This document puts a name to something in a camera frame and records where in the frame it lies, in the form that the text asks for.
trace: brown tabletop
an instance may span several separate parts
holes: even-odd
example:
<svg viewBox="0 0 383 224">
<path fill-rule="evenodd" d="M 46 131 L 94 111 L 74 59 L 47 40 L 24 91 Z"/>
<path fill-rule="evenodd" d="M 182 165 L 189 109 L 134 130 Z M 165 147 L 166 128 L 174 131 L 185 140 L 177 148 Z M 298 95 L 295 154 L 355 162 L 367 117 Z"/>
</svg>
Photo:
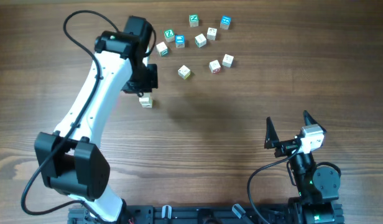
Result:
<svg viewBox="0 0 383 224">
<path fill-rule="evenodd" d="M 248 204 L 246 184 L 260 166 L 276 161 L 263 148 L 265 119 L 280 139 L 298 134 L 308 110 L 328 131 L 317 162 L 343 171 L 339 203 L 346 223 L 383 223 L 383 1 L 161 1 L 0 6 L 0 223 L 65 223 L 67 208 L 31 217 L 20 208 L 35 171 L 34 140 L 51 133 L 70 109 L 91 59 L 62 31 L 80 9 L 98 11 L 121 29 L 130 15 L 157 31 L 187 40 L 168 57 L 153 52 L 159 69 L 154 108 L 120 94 L 104 130 L 101 150 L 110 185 L 129 205 Z M 190 27 L 189 14 L 200 25 Z M 221 17 L 232 17 L 229 30 Z M 198 48 L 194 37 L 218 29 Z M 110 25 L 78 15 L 68 25 L 93 49 Z M 211 74 L 214 60 L 233 55 L 231 68 Z M 183 80 L 177 70 L 192 75 Z M 298 195 L 285 164 L 252 182 L 256 202 L 285 203 Z M 68 201 L 39 177 L 30 209 Z"/>
</svg>

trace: blue block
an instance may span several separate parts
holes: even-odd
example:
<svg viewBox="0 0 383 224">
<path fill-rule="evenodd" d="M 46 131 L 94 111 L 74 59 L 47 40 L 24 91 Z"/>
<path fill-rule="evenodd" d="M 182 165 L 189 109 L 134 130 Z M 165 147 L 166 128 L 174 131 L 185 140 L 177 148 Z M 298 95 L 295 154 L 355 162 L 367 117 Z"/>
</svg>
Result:
<svg viewBox="0 0 383 224">
<path fill-rule="evenodd" d="M 184 35 L 176 35 L 175 36 L 175 43 L 176 44 L 184 44 L 185 43 L 185 36 Z"/>
<path fill-rule="evenodd" d="M 221 20 L 221 23 L 224 24 L 224 25 L 229 25 L 230 24 L 230 21 L 231 21 L 231 18 L 228 17 L 228 16 L 223 16 L 222 17 L 222 20 Z"/>
</svg>

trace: wood grain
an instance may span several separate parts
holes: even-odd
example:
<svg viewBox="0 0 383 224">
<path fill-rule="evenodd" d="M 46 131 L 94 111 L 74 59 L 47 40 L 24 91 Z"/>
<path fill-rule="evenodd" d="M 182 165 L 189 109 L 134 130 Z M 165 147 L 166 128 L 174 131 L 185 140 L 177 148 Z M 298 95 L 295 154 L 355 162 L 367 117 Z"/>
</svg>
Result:
<svg viewBox="0 0 383 224">
<path fill-rule="evenodd" d="M 265 119 L 291 138 L 308 110 L 327 130 L 316 161 L 343 170 L 340 200 L 346 223 L 383 223 L 383 1 L 161 1 L 0 6 L 0 223 L 64 223 L 67 209 L 30 217 L 20 196 L 37 168 L 38 132 L 51 132 L 71 107 L 91 59 L 63 34 L 62 22 L 79 9 L 98 11 L 122 27 L 128 16 L 147 18 L 164 41 L 172 28 L 188 46 L 157 52 L 155 108 L 121 94 L 106 125 L 101 150 L 110 184 L 129 205 L 247 203 L 247 178 L 275 161 L 263 149 Z M 200 26 L 190 28 L 188 15 Z M 230 30 L 199 49 L 193 38 Z M 79 15 L 69 32 L 88 48 L 109 24 Z M 224 54 L 234 66 L 212 75 Z M 177 70 L 193 75 L 182 80 Z M 285 165 L 253 181 L 256 202 L 296 196 Z M 27 204 L 33 210 L 68 198 L 41 179 Z"/>
</svg>

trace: stacked block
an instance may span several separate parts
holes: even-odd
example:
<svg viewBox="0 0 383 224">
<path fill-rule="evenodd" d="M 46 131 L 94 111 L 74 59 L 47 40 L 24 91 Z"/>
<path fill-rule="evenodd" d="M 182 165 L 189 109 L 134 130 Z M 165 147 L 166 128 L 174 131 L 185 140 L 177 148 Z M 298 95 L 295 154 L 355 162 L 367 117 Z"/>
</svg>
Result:
<svg viewBox="0 0 383 224">
<path fill-rule="evenodd" d="M 184 66 L 182 66 L 182 67 L 179 68 L 179 70 L 178 70 L 178 74 L 179 74 L 183 79 L 187 79 L 187 77 L 189 77 L 189 75 L 190 75 L 190 69 L 184 65 Z"/>
<path fill-rule="evenodd" d="M 197 14 L 189 15 L 190 27 L 198 27 L 198 16 Z"/>
<path fill-rule="evenodd" d="M 175 33 L 172 29 L 164 31 L 165 40 L 169 43 L 175 40 Z"/>
<path fill-rule="evenodd" d="M 197 47 L 202 47 L 206 44 L 206 38 L 204 37 L 204 34 L 196 36 L 195 39 Z"/>
<path fill-rule="evenodd" d="M 226 67 L 231 67 L 234 57 L 232 55 L 225 54 L 223 57 L 222 65 Z"/>
<path fill-rule="evenodd" d="M 157 48 L 157 51 L 161 57 L 168 54 L 168 47 L 164 42 L 157 44 L 155 47 Z"/>
<path fill-rule="evenodd" d="M 153 107 L 152 93 L 144 93 L 142 97 L 139 98 L 139 102 L 144 108 Z"/>
<path fill-rule="evenodd" d="M 176 35 L 175 36 L 175 45 L 177 48 L 185 47 L 185 36 L 184 35 Z"/>
<path fill-rule="evenodd" d="M 223 16 L 221 20 L 221 28 L 229 29 L 231 18 L 228 16 Z"/>
<path fill-rule="evenodd" d="M 208 40 L 215 40 L 216 38 L 216 29 L 215 28 L 208 28 L 208 32 L 206 33 L 206 38 Z"/>
<path fill-rule="evenodd" d="M 210 62 L 210 70 L 212 74 L 215 74 L 221 71 L 221 65 L 219 64 L 218 60 Z"/>
</svg>

